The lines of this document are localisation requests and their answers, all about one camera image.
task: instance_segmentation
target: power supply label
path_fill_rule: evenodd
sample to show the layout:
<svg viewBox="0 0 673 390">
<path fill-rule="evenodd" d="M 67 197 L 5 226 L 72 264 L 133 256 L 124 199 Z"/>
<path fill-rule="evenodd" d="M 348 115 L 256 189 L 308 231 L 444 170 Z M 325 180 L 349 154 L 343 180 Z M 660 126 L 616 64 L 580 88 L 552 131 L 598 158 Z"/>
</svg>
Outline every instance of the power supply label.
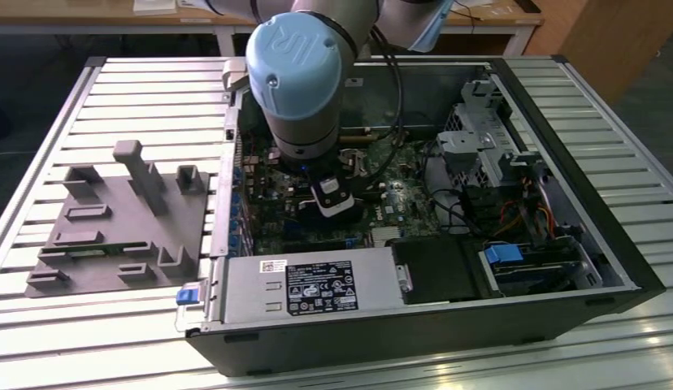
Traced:
<svg viewBox="0 0 673 390">
<path fill-rule="evenodd" d="M 285 266 L 285 286 L 289 315 L 357 310 L 351 262 Z"/>
</svg>

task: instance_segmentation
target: floor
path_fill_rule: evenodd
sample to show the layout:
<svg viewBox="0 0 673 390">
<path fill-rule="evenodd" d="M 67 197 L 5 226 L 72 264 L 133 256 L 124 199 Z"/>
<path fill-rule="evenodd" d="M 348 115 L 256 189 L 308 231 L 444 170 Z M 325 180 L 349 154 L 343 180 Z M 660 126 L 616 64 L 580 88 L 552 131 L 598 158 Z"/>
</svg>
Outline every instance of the floor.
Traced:
<svg viewBox="0 0 673 390">
<path fill-rule="evenodd" d="M 0 214 L 89 56 L 217 55 L 211 36 L 76 36 L 68 43 L 0 36 L 0 107 L 13 124 L 0 140 Z M 615 111 L 673 173 L 673 37 Z"/>
</svg>

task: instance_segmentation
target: ur logo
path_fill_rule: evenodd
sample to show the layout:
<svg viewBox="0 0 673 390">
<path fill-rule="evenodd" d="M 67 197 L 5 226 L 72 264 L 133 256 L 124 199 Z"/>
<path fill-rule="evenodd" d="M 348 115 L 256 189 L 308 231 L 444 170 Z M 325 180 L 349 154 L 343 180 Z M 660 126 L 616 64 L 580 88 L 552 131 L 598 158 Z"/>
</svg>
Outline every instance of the ur logo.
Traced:
<svg viewBox="0 0 673 390">
<path fill-rule="evenodd" d="M 269 41 L 269 48 L 276 54 L 291 58 L 291 63 L 301 65 L 313 44 L 313 37 L 307 37 L 300 31 L 288 32 L 284 26 L 279 26 Z"/>
</svg>

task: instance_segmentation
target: light blue joint cap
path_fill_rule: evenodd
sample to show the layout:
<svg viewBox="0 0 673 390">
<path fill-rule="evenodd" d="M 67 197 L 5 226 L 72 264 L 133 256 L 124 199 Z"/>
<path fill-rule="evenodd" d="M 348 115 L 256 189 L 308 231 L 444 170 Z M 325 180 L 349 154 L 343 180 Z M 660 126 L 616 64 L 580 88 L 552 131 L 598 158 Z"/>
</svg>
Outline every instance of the light blue joint cap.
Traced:
<svg viewBox="0 0 673 390">
<path fill-rule="evenodd" d="M 259 105 L 277 118 L 300 120 L 328 104 L 340 82 L 332 30 L 300 12 L 279 14 L 247 42 L 249 86 Z"/>
<path fill-rule="evenodd" d="M 440 30 L 444 26 L 444 21 L 447 20 L 447 14 L 452 8 L 453 0 L 443 0 L 440 2 L 435 17 L 431 19 L 425 30 L 420 34 L 419 38 L 415 40 L 413 44 L 408 50 L 425 53 L 435 47 L 435 42 L 437 42 L 437 37 L 440 36 Z"/>
</svg>

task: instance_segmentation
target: robotic arm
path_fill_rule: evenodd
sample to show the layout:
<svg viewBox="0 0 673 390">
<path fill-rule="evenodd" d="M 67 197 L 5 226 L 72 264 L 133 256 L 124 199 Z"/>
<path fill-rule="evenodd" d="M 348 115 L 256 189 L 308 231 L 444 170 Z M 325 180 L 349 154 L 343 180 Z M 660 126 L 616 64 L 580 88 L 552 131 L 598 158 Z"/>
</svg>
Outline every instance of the robotic arm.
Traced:
<svg viewBox="0 0 673 390">
<path fill-rule="evenodd" d="M 281 164 L 305 174 L 324 217 L 353 204 L 336 140 L 344 80 L 373 25 L 392 45 L 428 51 L 452 0 L 211 1 L 216 12 L 259 23 L 247 70 Z"/>
</svg>

